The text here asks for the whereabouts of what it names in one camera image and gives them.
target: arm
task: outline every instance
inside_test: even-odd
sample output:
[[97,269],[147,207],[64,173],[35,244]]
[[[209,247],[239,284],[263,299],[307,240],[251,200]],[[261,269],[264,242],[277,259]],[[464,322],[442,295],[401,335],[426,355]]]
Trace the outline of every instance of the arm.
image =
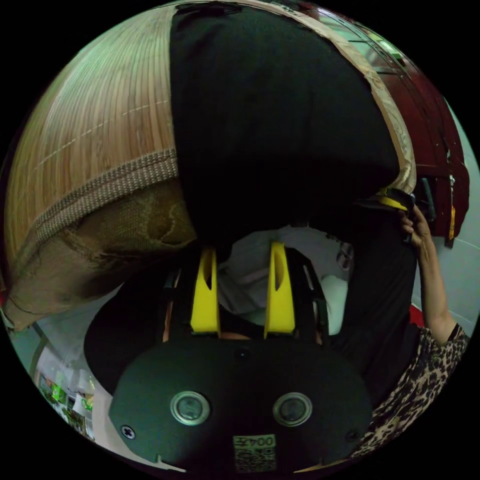
[[418,248],[421,307],[425,326],[440,344],[447,343],[457,322],[450,315],[447,295],[440,272],[437,250],[432,238],[426,238]]

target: screw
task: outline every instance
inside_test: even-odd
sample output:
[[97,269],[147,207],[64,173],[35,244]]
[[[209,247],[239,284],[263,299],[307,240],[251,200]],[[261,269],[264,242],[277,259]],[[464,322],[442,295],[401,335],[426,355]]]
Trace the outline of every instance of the screw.
[[129,440],[133,440],[136,437],[135,430],[128,425],[120,427],[121,434]]

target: printed label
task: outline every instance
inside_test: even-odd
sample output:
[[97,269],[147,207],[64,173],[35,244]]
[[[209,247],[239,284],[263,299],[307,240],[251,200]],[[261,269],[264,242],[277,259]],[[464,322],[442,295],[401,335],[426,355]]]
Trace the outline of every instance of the printed label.
[[275,435],[234,436],[236,472],[274,472],[277,469],[275,446]]

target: hand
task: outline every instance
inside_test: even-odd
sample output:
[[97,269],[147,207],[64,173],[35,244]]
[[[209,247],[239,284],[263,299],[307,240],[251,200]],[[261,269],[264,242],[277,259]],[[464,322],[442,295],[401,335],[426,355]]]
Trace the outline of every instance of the hand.
[[412,220],[407,218],[404,211],[400,212],[401,227],[404,232],[411,234],[411,243],[416,249],[432,239],[429,224],[424,214],[415,205],[412,212]]

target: sleeve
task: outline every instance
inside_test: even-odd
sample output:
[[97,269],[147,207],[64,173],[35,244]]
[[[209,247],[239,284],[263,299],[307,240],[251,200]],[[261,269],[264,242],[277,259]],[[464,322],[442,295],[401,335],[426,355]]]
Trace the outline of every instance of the sleeve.
[[373,412],[368,433],[351,458],[372,453],[404,432],[438,397],[467,349],[469,338],[457,325],[447,343],[439,345],[422,328],[417,355],[397,388]]

